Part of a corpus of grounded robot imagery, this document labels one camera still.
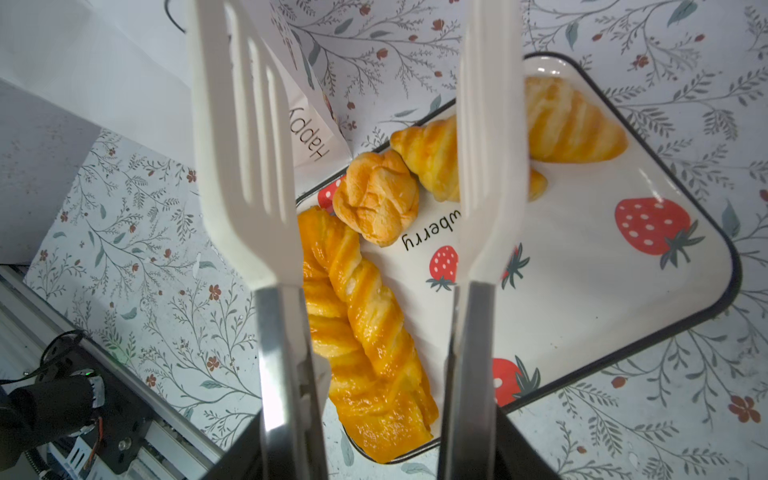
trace twisted bread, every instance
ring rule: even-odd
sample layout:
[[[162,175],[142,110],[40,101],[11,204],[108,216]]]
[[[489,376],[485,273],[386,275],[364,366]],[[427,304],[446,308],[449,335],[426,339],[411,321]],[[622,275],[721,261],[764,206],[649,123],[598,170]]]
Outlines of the twisted bread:
[[[318,207],[299,215],[299,231],[313,347],[333,375],[329,397],[355,443],[388,462],[432,439],[429,379],[358,234]]]
[[[363,238],[387,247],[419,214],[419,185],[397,152],[362,154],[333,195],[333,211]]]
[[[389,138],[392,149],[402,155],[408,168],[419,176],[435,200],[458,202],[458,147],[456,116],[435,120],[423,127],[408,127]],[[547,189],[544,175],[531,169],[528,201],[539,198]]]
[[[562,78],[527,77],[525,105],[534,160],[586,164],[610,160],[627,149],[621,125]]]

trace tray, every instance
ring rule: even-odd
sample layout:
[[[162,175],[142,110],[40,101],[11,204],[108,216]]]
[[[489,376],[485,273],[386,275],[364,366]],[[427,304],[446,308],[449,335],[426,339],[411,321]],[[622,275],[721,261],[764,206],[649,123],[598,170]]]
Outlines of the tray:
[[[549,186],[528,205],[495,295],[493,369],[505,412],[715,317],[741,283],[740,261],[725,233],[576,62],[538,53],[526,56],[524,68],[526,75],[567,78],[624,125],[630,145],[599,164],[533,162]],[[454,113],[452,101],[417,124]],[[298,210],[327,205],[343,174],[300,197]],[[420,194],[419,216],[398,242],[379,248],[361,239],[363,255],[379,267],[406,315],[441,408],[435,439],[392,463],[437,446],[442,421],[455,279],[450,265],[461,212],[423,188]],[[675,243],[688,245],[684,253],[661,254],[666,247],[652,240],[650,229],[663,230],[657,222],[670,221],[682,226]]]

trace screw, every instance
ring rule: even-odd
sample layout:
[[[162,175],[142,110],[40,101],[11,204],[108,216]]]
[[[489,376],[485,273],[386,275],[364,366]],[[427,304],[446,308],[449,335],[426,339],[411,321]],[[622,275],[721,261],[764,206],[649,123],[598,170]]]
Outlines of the screw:
[[[131,447],[131,437],[125,437],[118,443],[118,450],[121,452],[128,450]]]

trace table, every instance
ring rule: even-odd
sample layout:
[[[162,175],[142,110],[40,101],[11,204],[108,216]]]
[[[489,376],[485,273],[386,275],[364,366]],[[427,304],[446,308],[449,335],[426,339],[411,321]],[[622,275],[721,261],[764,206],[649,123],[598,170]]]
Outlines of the table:
[[[277,2],[355,153],[455,96],[466,0]],[[743,285],[720,317],[511,414],[563,478],[760,478],[768,468],[768,5],[525,0],[525,50],[578,60],[720,219]],[[102,131],[26,283],[217,444],[259,408],[250,296],[211,244],[197,174]],[[428,478],[437,451],[376,465],[329,403],[334,478]]]

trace bread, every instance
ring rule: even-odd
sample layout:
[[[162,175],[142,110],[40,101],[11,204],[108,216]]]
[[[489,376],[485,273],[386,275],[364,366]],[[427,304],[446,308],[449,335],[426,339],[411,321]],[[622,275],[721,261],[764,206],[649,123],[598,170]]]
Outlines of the bread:
[[[562,78],[527,77],[525,103],[534,160],[586,164],[616,158],[627,149],[622,126]]]
[[[397,152],[362,154],[333,195],[333,211],[363,238],[387,247],[419,214],[419,184]]]
[[[458,202],[458,148],[456,116],[435,120],[424,127],[408,127],[389,138],[392,149],[402,155],[406,165],[435,200]],[[531,169],[528,201],[539,198],[547,190],[544,175]]]
[[[319,207],[299,215],[299,231],[313,348],[331,365],[329,397],[355,443],[389,462],[432,439],[429,379],[359,235]]]

